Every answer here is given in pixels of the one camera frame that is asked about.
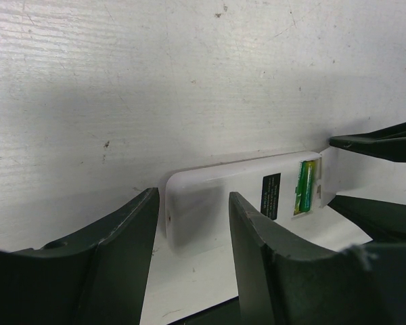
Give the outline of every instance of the wooden surface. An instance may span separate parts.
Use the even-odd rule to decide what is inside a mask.
[[[0,248],[39,248],[179,169],[402,121],[406,1],[0,1]],[[162,227],[156,245],[142,324],[234,293],[222,252],[198,273]],[[162,277],[176,267],[194,278]]]

